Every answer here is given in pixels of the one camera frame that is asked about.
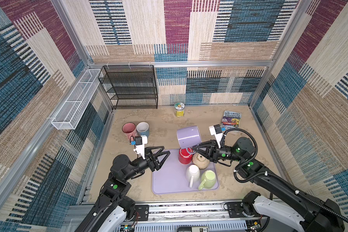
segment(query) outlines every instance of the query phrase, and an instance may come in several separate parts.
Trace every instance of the light green mug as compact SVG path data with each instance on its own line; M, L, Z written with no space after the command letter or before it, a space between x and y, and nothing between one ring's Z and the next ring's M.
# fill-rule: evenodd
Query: light green mug
M201 176L201 184L199 186L199 190L203 188L212 188L215 185L216 181L217 177L215 175L215 172L213 172L212 170L206 170Z

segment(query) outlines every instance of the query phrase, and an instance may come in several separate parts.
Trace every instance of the book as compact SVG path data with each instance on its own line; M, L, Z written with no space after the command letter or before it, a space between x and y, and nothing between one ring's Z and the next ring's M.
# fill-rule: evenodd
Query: book
M221 127L223 128L237 128L240 124L241 113L233 111L224 111Z

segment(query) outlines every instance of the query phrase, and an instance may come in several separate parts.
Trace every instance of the white wire basket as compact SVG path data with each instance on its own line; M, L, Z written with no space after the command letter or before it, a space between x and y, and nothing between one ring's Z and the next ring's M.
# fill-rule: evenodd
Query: white wire basket
M57 130L76 129L90 99L99 85L98 78L103 74L100 69L88 69L81 77L79 83L62 105L51 124Z

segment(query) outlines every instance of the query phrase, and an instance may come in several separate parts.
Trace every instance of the cup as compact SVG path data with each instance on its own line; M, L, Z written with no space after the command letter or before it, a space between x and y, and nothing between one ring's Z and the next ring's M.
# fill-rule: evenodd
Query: cup
M136 126L136 131L138 131L140 136L149 136L149 125L146 122L138 123Z
M199 190L203 188L210 189L212 188L217 181L217 177L215 172L212 170L206 170L201 176L201 184L199 186Z
M192 163L199 167L200 170L205 169L209 166L210 161L203 155L197 153L192 157Z
M186 127L177 130L177 139L180 148L189 148L199 145L201 141L200 131L197 126Z
M191 165L187 168L186 179L190 182L190 188L192 188L193 182L200 178L200 170L196 165Z
M192 161L192 154L193 152L192 149L186 148L186 149L179 149L179 155L178 155L178 160L184 165L189 164Z
M130 142L134 141L135 136L138 136L134 123L125 123L122 126L122 132L125 133L126 137Z

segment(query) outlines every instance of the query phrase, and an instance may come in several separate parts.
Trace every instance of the tray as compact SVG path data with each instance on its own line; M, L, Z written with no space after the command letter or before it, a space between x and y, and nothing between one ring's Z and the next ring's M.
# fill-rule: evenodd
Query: tray
M165 150L170 151L168 159L165 161L162 168L158 171L152 173L152 191L155 194L167 194L167 193L184 193L184 192L197 192L197 191L208 191L219 188L219 180L217 171L215 170L215 165L210 162L209 166L200 170L200 178L193 182L192 188L190 188L190 183L186 179L186 170L193 163L190 162L187 165L182 164L178 160L179 149ZM217 181L211 189L203 188L198 190L200 185L201 175L206 170L212 170L215 172Z

